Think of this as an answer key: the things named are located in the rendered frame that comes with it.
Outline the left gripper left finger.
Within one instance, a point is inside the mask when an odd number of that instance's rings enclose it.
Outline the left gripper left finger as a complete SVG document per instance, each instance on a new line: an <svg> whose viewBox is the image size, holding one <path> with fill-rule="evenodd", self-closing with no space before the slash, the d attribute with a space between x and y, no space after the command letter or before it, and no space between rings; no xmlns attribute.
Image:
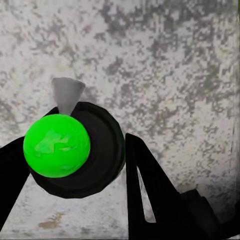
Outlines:
<svg viewBox="0 0 240 240"><path fill-rule="evenodd" d="M31 173L24 140L23 136L0 148L0 231Z"/></svg>

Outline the insectifuge atomizer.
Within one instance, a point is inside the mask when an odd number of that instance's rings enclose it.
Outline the insectifuge atomizer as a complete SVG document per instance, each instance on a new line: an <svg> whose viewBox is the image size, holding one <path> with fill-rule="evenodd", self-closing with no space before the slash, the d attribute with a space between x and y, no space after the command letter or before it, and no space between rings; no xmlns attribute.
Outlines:
<svg viewBox="0 0 240 240"><path fill-rule="evenodd" d="M86 89L75 78L55 77L54 107L27 131L23 152L36 183L51 195L83 199L100 193L126 165L126 140L103 107L79 102Z"/></svg>

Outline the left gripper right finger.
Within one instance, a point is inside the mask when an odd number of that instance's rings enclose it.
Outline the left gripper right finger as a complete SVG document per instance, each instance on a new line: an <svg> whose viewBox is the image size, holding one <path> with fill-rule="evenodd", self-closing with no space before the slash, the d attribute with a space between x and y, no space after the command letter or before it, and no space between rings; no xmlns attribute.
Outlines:
<svg viewBox="0 0 240 240"><path fill-rule="evenodd" d="M125 137L129 240L210 240L144 141ZM139 168L156 223L145 220Z"/></svg>

